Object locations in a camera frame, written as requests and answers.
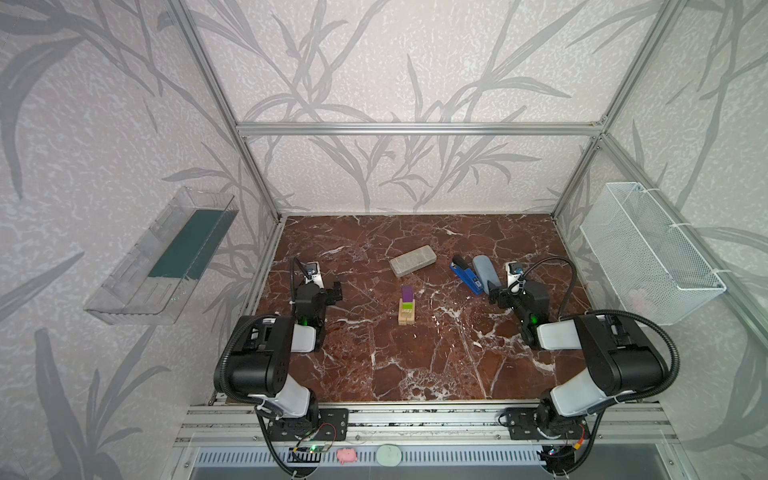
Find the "wood block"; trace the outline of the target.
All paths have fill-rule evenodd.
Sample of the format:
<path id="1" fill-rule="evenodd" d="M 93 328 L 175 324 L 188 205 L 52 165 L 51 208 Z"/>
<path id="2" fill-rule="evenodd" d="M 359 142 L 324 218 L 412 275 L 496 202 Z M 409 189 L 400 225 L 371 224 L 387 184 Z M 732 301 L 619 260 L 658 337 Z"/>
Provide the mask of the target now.
<path id="1" fill-rule="evenodd" d="M 397 321 L 399 325 L 413 325 L 415 323 L 415 303 L 413 310 L 402 310 L 400 308 L 402 301 L 399 301 Z"/>

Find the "purple block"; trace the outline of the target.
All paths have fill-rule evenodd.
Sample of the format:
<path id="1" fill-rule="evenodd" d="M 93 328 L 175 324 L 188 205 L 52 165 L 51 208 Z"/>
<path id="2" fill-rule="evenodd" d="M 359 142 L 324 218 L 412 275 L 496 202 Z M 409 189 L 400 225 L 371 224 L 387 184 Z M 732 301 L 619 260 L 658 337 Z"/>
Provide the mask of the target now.
<path id="1" fill-rule="evenodd" d="M 411 286 L 408 286 L 408 285 L 402 286 L 401 301 L 403 304 L 411 304 L 414 301 L 414 291 Z"/>

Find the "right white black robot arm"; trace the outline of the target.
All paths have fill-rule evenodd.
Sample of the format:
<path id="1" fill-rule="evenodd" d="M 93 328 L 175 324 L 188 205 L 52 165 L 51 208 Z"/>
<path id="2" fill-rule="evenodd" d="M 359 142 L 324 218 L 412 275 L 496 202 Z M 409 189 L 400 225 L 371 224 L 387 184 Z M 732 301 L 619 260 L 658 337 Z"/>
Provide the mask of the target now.
<path id="1" fill-rule="evenodd" d="M 522 340 L 545 351 L 579 350 L 585 369 L 543 394 L 534 416 L 540 429 L 599 414 L 613 405 L 654 397 L 677 379 L 681 357 L 664 329 L 635 313 L 602 309 L 550 321 L 542 286 L 489 285 L 490 302 L 510 309 Z"/>

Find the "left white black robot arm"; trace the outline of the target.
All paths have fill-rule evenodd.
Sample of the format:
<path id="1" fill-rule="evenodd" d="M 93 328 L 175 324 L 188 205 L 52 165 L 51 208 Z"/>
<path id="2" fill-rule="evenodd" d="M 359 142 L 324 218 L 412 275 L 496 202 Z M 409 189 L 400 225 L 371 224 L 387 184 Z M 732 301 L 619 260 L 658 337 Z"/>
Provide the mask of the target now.
<path id="1" fill-rule="evenodd" d="M 326 310 L 343 299 L 342 285 L 330 289 L 310 281 L 293 289 L 289 316 L 243 316 L 227 341 L 213 374 L 217 392 L 255 406 L 276 424 L 319 425 L 314 392 L 289 373 L 293 353 L 319 351 L 326 336 Z"/>

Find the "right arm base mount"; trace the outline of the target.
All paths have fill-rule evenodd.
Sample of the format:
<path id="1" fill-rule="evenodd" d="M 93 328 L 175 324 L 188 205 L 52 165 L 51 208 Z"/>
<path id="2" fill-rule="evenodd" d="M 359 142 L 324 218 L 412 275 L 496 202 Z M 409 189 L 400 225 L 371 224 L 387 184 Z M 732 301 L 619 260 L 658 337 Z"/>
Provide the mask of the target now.
<path id="1" fill-rule="evenodd" d="M 586 436 L 582 417 L 566 417 L 545 405 L 506 408 L 497 423 L 512 440 L 579 440 Z"/>

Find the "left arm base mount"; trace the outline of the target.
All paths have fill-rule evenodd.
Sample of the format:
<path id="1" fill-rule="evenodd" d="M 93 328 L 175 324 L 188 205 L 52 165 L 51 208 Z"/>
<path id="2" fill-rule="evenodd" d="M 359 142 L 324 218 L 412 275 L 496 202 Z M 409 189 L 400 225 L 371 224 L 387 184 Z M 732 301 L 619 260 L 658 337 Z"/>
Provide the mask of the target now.
<path id="1" fill-rule="evenodd" d="M 301 418 L 270 420 L 267 432 L 272 441 L 344 441 L 349 416 L 350 411 L 346 408 L 319 408 Z"/>

